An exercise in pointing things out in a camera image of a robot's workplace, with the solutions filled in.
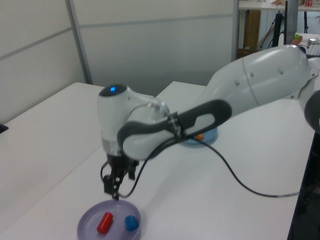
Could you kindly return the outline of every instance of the black cable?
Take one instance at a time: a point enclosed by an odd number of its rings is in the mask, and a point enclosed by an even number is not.
[[[272,43],[273,40],[274,40],[274,39],[272,38],[271,41],[270,41],[269,44],[268,44],[267,49],[270,48],[270,44]]]
[[[134,190],[136,189],[136,186],[137,186],[137,184],[138,184],[139,178],[140,178],[140,176],[141,176],[141,174],[142,174],[142,171],[144,170],[144,168],[145,168],[147,162],[149,161],[149,159],[150,159],[150,158],[147,158],[147,159],[143,162],[143,165],[142,165],[142,167],[140,168],[140,171],[139,171],[139,173],[138,173],[138,176],[136,176],[136,180],[134,181],[134,184],[133,184],[133,187],[132,187],[131,191],[130,191],[127,195],[122,195],[121,193],[118,193],[120,197],[126,199],[127,197],[129,197],[129,196],[134,192]]]
[[[256,194],[256,195],[259,195],[259,196],[263,196],[263,197],[267,197],[267,198],[287,198],[287,197],[292,197],[292,196],[297,196],[300,194],[300,192],[294,192],[294,193],[289,193],[289,194],[281,194],[281,195],[270,195],[270,194],[264,194],[264,193],[260,193],[260,192],[257,192],[255,190],[252,190],[251,188],[247,187],[246,185],[244,185],[240,180],[239,178],[236,176],[236,174],[234,173],[234,171],[232,170],[232,168],[230,167],[229,163],[227,162],[227,160],[224,158],[224,156],[221,155],[220,152],[218,152],[216,149],[214,149],[212,146],[210,146],[209,144],[207,144],[206,142],[204,141],[201,141],[201,140],[197,140],[195,138],[192,138],[193,140],[201,143],[202,145],[210,148],[212,151],[214,151],[222,160],[223,162],[225,163],[225,165],[228,167],[229,171],[231,172],[231,174],[233,175],[233,177],[235,178],[235,180],[237,180],[237,182],[242,186],[244,187],[245,189],[247,189],[248,191]]]
[[[164,142],[162,142],[158,147],[156,147],[156,148],[149,154],[149,156],[148,156],[148,157],[145,159],[145,161],[143,162],[143,165],[141,166],[138,175],[136,176],[136,179],[135,179],[135,181],[134,181],[134,184],[133,184],[133,187],[132,187],[131,191],[130,191],[128,194],[126,194],[126,195],[122,195],[121,193],[118,193],[120,197],[122,197],[122,198],[125,199],[125,198],[129,197],[129,196],[134,192],[134,190],[136,189],[136,186],[137,186],[137,184],[138,184],[139,178],[140,178],[140,176],[141,176],[141,174],[142,174],[142,171],[144,170],[144,168],[145,168],[147,162],[149,161],[149,159],[150,159],[157,151],[159,151],[159,149],[161,149],[164,145],[166,145],[166,144],[168,144],[168,143],[170,143],[170,142],[172,142],[172,141],[176,141],[174,137],[173,137],[173,138],[170,138],[170,139],[168,139],[168,140],[166,140],[166,141],[164,141]],[[107,162],[105,162],[105,164],[102,165],[101,170],[100,170],[100,176],[101,176],[102,181],[103,181],[103,177],[102,177],[103,174],[102,174],[102,172],[103,172],[105,166],[108,164]]]

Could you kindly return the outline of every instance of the purple plate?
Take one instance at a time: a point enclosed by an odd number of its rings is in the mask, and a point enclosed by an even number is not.
[[[97,231],[97,227],[106,212],[112,213],[113,220],[106,234]],[[128,231],[125,226],[125,218],[128,215],[135,216],[138,228]],[[139,210],[130,202],[124,200],[108,200],[91,207],[81,217],[77,235],[79,240],[138,240],[140,238],[141,216]]]

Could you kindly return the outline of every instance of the monitor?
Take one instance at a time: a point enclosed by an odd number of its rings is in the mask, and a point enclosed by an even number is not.
[[[297,32],[299,0],[285,1],[283,44],[290,44]]]

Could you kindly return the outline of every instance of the white wall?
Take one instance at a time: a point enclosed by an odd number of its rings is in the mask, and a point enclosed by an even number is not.
[[[0,123],[84,83],[65,0],[0,0]]]
[[[230,63],[234,0],[73,0],[93,84],[148,95],[172,81],[206,85]]]

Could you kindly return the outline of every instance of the desk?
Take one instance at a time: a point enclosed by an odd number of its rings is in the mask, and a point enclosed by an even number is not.
[[[101,146],[97,95],[75,83],[5,125],[0,134],[0,233]]]
[[[158,97],[171,111],[181,110],[204,88],[173,82]],[[92,92],[90,98],[96,97]],[[267,194],[300,189],[314,131],[297,101],[283,99],[247,111],[224,123],[218,132],[214,147],[249,187]],[[99,147],[4,231],[0,240],[76,240],[84,212],[111,198],[103,193],[99,176],[105,161]],[[120,192],[127,193],[132,184],[125,180]],[[177,144],[148,162],[128,201],[140,210],[142,240],[270,240],[287,238],[297,198],[254,195],[234,180],[209,149]]]
[[[274,0],[257,1],[257,0],[241,0],[239,1],[239,10],[274,10],[284,11],[284,5],[271,4]],[[305,6],[305,4],[298,6],[299,12],[320,12],[320,7]]]

